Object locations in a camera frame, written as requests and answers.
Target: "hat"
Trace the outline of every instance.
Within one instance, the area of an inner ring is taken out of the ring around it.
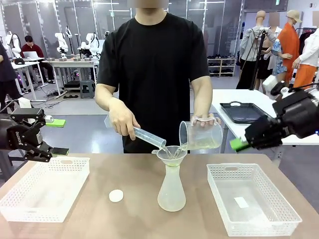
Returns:
[[[300,20],[300,13],[297,10],[290,10],[287,12],[287,17],[294,19],[296,22],[303,22]]]

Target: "desk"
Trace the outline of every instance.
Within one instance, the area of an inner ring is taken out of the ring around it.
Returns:
[[[50,63],[53,67],[53,73],[54,73],[54,78],[55,78],[55,83],[56,83],[56,87],[59,93],[59,96],[61,96],[60,94],[60,90],[59,90],[59,84],[57,81],[57,76],[56,76],[56,72],[54,70],[54,68],[58,68],[58,75],[59,75],[59,79],[61,79],[63,81],[62,78],[62,72],[60,68],[77,68],[78,72],[79,72],[79,77],[80,77],[80,81],[82,81],[82,76],[81,76],[81,68],[95,68],[95,66],[99,65],[99,61],[98,59],[93,59],[92,61],[84,61],[84,59],[81,59],[81,61],[73,61],[73,60],[67,60],[67,61],[59,61],[58,59],[55,59],[55,61],[44,61],[46,63]],[[94,80],[95,80],[95,84],[96,84],[96,74],[95,71],[93,71],[94,74]]]
[[[43,57],[38,57],[38,58],[32,58],[32,59],[23,59],[25,62],[35,62],[35,61],[41,61],[41,60],[44,60],[45,58]],[[42,86],[40,86],[41,88],[44,87],[44,86],[47,86],[48,83],[45,83],[44,80],[43,80],[43,76],[42,76],[42,73],[41,73],[41,69],[40,69],[40,65],[38,64],[38,69],[39,69],[39,75],[41,77],[41,81],[42,81]]]
[[[34,88],[33,88],[33,85],[32,85],[32,80],[31,80],[31,77],[30,77],[30,73],[29,73],[28,67],[29,66],[33,66],[33,65],[39,65],[39,62],[26,62],[24,65],[16,65],[16,64],[14,64],[12,62],[11,65],[12,65],[14,70],[17,70],[19,72],[19,75],[21,77],[23,77],[22,70],[23,69],[25,70],[26,78],[27,78],[27,80],[29,82],[29,86],[30,86],[30,89],[31,89],[31,93],[32,93],[33,99],[36,100],[36,96],[35,96],[35,93],[34,93]],[[18,88],[19,92],[21,93],[20,85],[18,84],[17,81],[15,83],[17,84],[17,88]],[[22,81],[22,86],[23,86],[24,89],[26,89],[26,85],[25,85],[24,81]]]
[[[263,111],[268,113],[271,117],[276,117],[276,113],[272,107],[275,102],[271,100],[268,96],[263,93],[253,90],[213,90],[213,101],[212,105],[215,107],[216,112],[220,115],[224,121],[223,129],[223,143],[220,148],[220,152],[225,152],[226,140],[228,129],[235,135],[236,138],[245,135],[245,129],[249,124],[236,124],[234,123],[225,113],[225,111],[220,106],[220,103],[229,103],[232,101],[239,101],[242,103],[254,103],[256,106],[261,108]],[[300,139],[295,135],[291,135],[284,138],[283,145],[319,145],[319,136],[312,135],[304,139]],[[280,164],[282,155],[284,153],[284,146],[280,146],[276,149],[275,163]]]
[[[72,154],[90,157],[90,175],[63,223],[8,223],[0,215],[2,239],[228,239],[207,182],[208,163],[258,163],[303,219],[290,239],[315,239],[319,215],[269,158],[261,154],[199,154],[185,157],[180,177],[185,207],[169,213],[157,196],[165,166],[151,154]],[[27,162],[0,188],[2,198],[34,165]],[[108,194],[121,189],[112,203]]]

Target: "tan tabletop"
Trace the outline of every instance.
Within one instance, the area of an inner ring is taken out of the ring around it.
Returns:
[[[71,156],[90,157],[90,175],[64,223],[8,223],[0,215],[0,239],[226,239],[207,182],[206,164],[230,162],[258,163],[295,208],[303,222],[291,239],[319,237],[319,215],[269,158],[261,154],[188,155],[180,168],[186,206],[176,213],[166,212],[158,205],[165,166],[155,155]],[[5,183],[0,188],[0,198],[33,165],[34,162],[28,162]],[[119,203],[109,200],[109,192],[114,189],[124,192]]]

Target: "white plastic basket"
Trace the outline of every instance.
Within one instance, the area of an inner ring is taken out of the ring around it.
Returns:
[[[90,173],[89,160],[36,163],[0,200],[0,212],[10,222],[62,223]]]
[[[207,169],[228,236],[291,236],[302,222],[259,165],[208,164]]]

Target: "shoe rack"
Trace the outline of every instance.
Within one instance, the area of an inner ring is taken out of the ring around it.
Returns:
[[[207,64],[208,64],[208,69],[209,69],[209,75],[216,76],[216,77],[234,76],[236,60],[237,59],[235,57],[208,58]]]

